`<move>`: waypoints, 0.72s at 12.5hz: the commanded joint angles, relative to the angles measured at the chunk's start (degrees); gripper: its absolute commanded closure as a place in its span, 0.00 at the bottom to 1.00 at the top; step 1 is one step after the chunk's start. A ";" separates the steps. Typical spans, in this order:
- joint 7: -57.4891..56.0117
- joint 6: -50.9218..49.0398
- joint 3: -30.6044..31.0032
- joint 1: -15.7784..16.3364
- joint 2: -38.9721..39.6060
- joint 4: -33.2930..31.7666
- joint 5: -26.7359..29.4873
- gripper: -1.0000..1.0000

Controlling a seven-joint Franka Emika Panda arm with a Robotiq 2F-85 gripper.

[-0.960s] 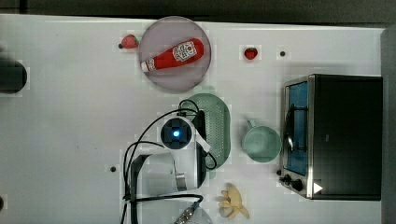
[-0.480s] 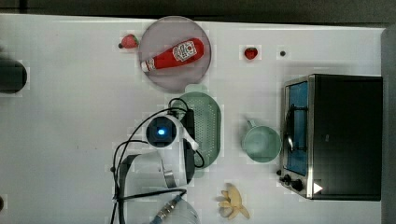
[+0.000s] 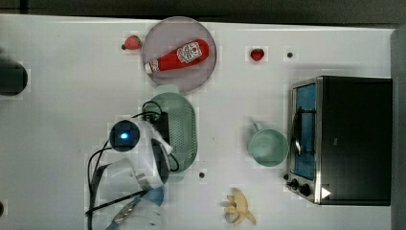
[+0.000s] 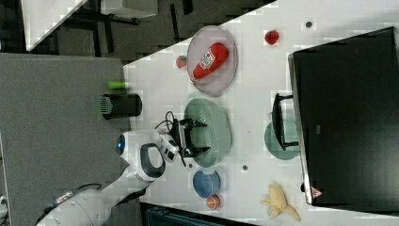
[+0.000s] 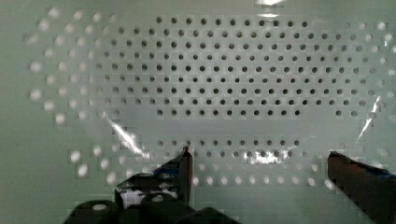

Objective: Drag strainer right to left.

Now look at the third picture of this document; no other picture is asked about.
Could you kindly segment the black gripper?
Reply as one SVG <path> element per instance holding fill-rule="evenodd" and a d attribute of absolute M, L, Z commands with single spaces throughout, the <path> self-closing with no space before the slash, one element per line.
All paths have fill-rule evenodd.
<path fill-rule="evenodd" d="M 153 125 L 153 127 L 161 134 L 163 139 L 169 142 L 169 115 L 167 112 L 155 114 L 149 111 L 143 116 L 143 119 Z"/>

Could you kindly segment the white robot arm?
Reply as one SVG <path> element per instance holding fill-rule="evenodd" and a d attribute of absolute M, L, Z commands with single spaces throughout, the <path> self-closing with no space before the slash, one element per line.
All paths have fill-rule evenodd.
<path fill-rule="evenodd" d="M 169 179 L 172 146 L 147 120 L 153 111 L 141 112 L 114 124 L 101 149 L 88 160 L 86 177 L 89 207 L 86 230 L 93 229 L 99 210 L 124 202 L 106 230 L 116 230 L 146 195 Z"/>

